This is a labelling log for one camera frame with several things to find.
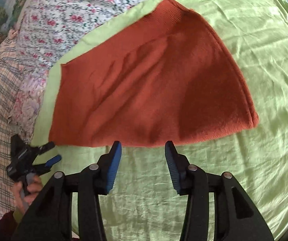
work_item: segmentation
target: metal rivet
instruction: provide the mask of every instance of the metal rivet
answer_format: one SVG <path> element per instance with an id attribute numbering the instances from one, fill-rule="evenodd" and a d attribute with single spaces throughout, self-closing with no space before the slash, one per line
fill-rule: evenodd
<path id="1" fill-rule="evenodd" d="M 54 178 L 61 178 L 62 176 L 63 176 L 63 173 L 59 171 L 54 174 Z"/>
<path id="2" fill-rule="evenodd" d="M 224 172 L 224 177 L 230 179 L 233 175 L 230 172 Z"/>
<path id="3" fill-rule="evenodd" d="M 190 171 L 196 171 L 197 170 L 197 166 L 196 165 L 188 165 L 188 170 L 190 170 Z"/>
<path id="4" fill-rule="evenodd" d="M 99 168 L 99 166 L 95 163 L 95 164 L 91 164 L 90 166 L 89 166 L 89 169 L 90 170 L 97 170 Z"/>

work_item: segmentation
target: gray handle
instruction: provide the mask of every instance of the gray handle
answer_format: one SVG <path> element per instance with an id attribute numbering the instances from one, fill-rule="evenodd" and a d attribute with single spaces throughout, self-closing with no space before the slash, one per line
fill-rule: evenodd
<path id="1" fill-rule="evenodd" d="M 36 174 L 35 174 L 35 173 L 28 173 L 28 174 L 26 175 L 27 185 L 30 185 L 31 183 L 34 182 L 34 181 L 33 181 L 34 175 L 36 175 Z M 26 212 L 26 211 L 28 210 L 29 205 L 28 205 L 28 203 L 27 203 L 26 201 L 24 201 L 24 197 L 25 197 L 25 194 L 24 194 L 24 190 L 22 189 L 22 190 L 20 191 L 20 198 L 21 198 L 21 201 L 23 202 L 24 210 L 25 210 L 25 212 Z"/>

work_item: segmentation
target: orange sweater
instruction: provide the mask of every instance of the orange sweater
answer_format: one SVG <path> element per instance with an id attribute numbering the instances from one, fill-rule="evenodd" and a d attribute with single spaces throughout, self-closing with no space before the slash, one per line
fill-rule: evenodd
<path id="1" fill-rule="evenodd" d="M 49 140 L 162 146 L 257 125 L 242 73 L 212 27 L 175 0 L 62 65 Z"/>

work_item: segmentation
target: wrinkled fabric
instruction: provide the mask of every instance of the wrinkled fabric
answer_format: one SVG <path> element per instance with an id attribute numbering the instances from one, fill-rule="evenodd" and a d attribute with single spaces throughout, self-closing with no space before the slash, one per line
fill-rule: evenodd
<path id="1" fill-rule="evenodd" d="M 25 64 L 24 81 L 11 113 L 11 124 L 30 142 L 49 69 L 89 31 L 144 0 L 31 0 L 24 12 L 17 51 Z M 28 107 L 30 102 L 39 108 Z"/>
<path id="2" fill-rule="evenodd" d="M 104 43 L 62 64 L 49 141 L 57 146 L 184 145 L 252 129 L 244 77 L 198 13 L 163 0 Z"/>
<path id="3" fill-rule="evenodd" d="M 48 141 L 61 81 L 61 63 L 103 43 L 150 13 L 161 0 L 147 0 L 96 28 L 50 70 L 43 105 L 36 121 L 34 145 Z M 201 14 L 214 28 L 248 84 L 261 122 L 256 129 L 225 138 L 176 146 L 208 173 L 230 171 L 245 188 L 266 220 L 274 238 L 288 229 L 288 3 L 286 0 L 176 0 Z M 37 158 L 56 154 L 63 159 L 53 171 L 80 172 L 97 162 L 111 146 L 60 146 Z M 42 177 L 46 183 L 51 175 Z M 179 240 L 187 197 L 173 189 L 164 148 L 124 147 L 114 188 L 100 197 L 108 240 Z M 208 240 L 213 240 L 211 196 Z M 72 226 L 78 231 L 77 196 Z"/>

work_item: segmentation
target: bed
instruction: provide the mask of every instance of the bed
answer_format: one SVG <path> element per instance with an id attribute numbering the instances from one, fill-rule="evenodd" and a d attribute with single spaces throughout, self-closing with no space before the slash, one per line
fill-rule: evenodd
<path id="1" fill-rule="evenodd" d="M 57 9 L 61 12 L 60 2 L 63 0 L 43 1 L 48 6 L 59 6 Z M 69 18 L 71 22 L 63 24 L 56 21 L 60 19 L 58 16 L 47 19 L 46 26 L 56 25 L 68 31 L 54 32 L 45 38 L 41 32 L 36 35 L 31 29 L 44 28 L 45 25 L 34 23 L 37 24 L 40 16 L 48 15 L 41 13 L 47 8 L 35 6 L 41 0 L 30 0 L 18 24 L 20 34 L 10 32 L 0 45 L 0 216 L 14 207 L 9 192 L 11 182 L 5 173 L 5 166 L 9 162 L 10 135 L 15 131 L 33 145 L 47 142 L 60 82 L 60 63 L 102 43 L 149 13 L 161 0 L 125 0 L 116 11 L 107 7 L 110 0 L 104 1 L 106 3 L 103 5 L 97 0 L 81 2 L 83 10 L 88 10 L 91 15 L 84 31 L 78 27 L 81 20 L 77 11 L 80 8 L 66 9 L 64 18 Z M 219 34 L 241 68 L 260 116 L 260 125 L 255 130 L 215 141 L 180 146 L 179 152 L 207 172 L 233 172 L 259 207 L 275 239 L 279 240 L 288 229 L 288 2 L 177 1 L 199 12 Z M 239 7 L 244 11 L 234 10 Z M 258 26 L 249 26 L 246 19 L 250 16 L 254 17 Z M 69 33 L 76 29 L 79 32 Z M 39 52 L 28 54 L 34 39 L 44 42 L 40 42 Z M 48 51 L 54 48 L 54 44 L 58 49 Z M 34 59 L 41 66 L 34 67 Z M 63 160 L 53 171 L 61 170 L 66 174 L 79 172 L 85 164 L 94 162 L 106 151 L 107 147 L 58 147 L 54 152 L 60 153 Z M 41 156 L 36 162 L 53 156 L 54 152 Z M 72 154 L 78 157 L 78 161 L 72 162 Z M 43 182 L 50 176 L 45 175 Z M 162 184 L 149 184 L 157 179 Z M 74 231 L 78 232 L 77 215 L 74 213 L 76 205 L 75 200 L 72 224 Z M 109 240 L 177 239 L 185 205 L 186 199 L 176 197 L 172 189 L 161 148 L 124 148 L 113 193 L 101 199 Z"/>

